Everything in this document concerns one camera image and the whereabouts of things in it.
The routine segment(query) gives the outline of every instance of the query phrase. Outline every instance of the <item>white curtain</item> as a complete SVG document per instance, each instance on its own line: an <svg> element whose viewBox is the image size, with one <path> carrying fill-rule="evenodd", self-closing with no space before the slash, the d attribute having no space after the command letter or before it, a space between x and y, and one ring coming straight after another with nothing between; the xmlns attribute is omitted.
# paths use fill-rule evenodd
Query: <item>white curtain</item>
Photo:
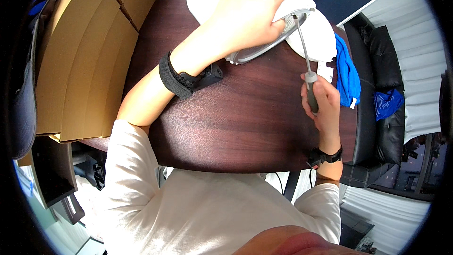
<svg viewBox="0 0 453 255"><path fill-rule="evenodd" d="M341 208L375 225L368 234L380 253L398 254L423 221L429 202L368 188L347 187Z"/></svg>
<svg viewBox="0 0 453 255"><path fill-rule="evenodd" d="M447 64L439 27L425 0L377 0L363 13L387 25L405 86L404 143L440 132L439 91Z"/></svg>

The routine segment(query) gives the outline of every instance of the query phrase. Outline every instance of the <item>wrist strap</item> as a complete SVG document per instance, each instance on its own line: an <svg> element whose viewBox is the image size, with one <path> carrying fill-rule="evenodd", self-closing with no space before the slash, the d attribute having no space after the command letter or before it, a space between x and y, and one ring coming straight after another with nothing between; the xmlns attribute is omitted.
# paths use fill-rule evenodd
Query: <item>wrist strap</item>
<svg viewBox="0 0 453 255"><path fill-rule="evenodd" d="M333 155L327 155L319 148L310 150L309 160L307 164L314 170L318 169L319 165L324 162L334 163L341 160L343 152L343 145L340 145L340 149Z"/></svg>
<svg viewBox="0 0 453 255"><path fill-rule="evenodd" d="M176 73L170 62L170 54L171 51L169 51L160 59L160 79L162 80L165 88L167 88L170 92L177 95L180 99L187 99L193 93L190 88L193 87L194 82L188 81L187 79L184 79L183 77L179 76L178 73Z"/></svg>

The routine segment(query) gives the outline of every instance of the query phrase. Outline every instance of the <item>black chair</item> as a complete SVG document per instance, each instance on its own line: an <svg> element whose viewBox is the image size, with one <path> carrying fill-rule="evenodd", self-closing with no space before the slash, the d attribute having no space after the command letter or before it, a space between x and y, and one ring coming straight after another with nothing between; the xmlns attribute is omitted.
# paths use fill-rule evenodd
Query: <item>black chair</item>
<svg viewBox="0 0 453 255"><path fill-rule="evenodd" d="M373 93L397 89L404 94L404 85L386 26L375 28L360 13L344 27L360 77L361 94L354 156L352 161L343 163L340 182L368 187L395 164L401 164L405 129L405 105L376 122Z"/></svg>

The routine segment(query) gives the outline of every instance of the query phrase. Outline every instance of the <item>black device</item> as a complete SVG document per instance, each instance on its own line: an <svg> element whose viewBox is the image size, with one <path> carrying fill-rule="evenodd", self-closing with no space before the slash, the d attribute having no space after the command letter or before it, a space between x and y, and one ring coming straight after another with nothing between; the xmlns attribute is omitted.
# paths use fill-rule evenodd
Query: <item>black device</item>
<svg viewBox="0 0 453 255"><path fill-rule="evenodd" d="M171 65L170 55L171 51L161 58L159 62L159 75L164 86L180 99L187 99L194 92L223 79L223 72L215 63L206 67L196 77L186 72L178 74Z"/></svg>
<svg viewBox="0 0 453 255"><path fill-rule="evenodd" d="M319 148L310 150L309 160L307 164L314 170L317 170L319 165L323 162L334 163L341 160L341 154L343 152L343 146L340 145L340 149L333 155L328 155L321 151Z"/></svg>

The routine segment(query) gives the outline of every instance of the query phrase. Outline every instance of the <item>white lamp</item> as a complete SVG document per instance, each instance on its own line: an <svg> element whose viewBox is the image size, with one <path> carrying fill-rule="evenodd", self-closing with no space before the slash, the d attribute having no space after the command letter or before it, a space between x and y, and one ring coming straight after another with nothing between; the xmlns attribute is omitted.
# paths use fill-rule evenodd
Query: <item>white lamp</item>
<svg viewBox="0 0 453 255"><path fill-rule="evenodd" d="M196 20L203 24L214 13L219 1L187 0L187 6ZM290 35L297 30L291 15L296 14L299 17L300 24L305 21L301 25L301 30L305 38L309 58L314 61L331 61L332 57L337 54L335 36L329 22L320 11L315 10L315 7L316 4L313 0L285 0L277 10L273 20L284 19L286 22L285 29L277 40L267 45L240 50L228 55L225 59L234 64L243 64L265 53L284 39L291 38L292 36ZM288 38L287 41L299 55L303 56L302 43L296 33L294 32L293 35L297 35L297 37L294 37L294 39Z"/></svg>

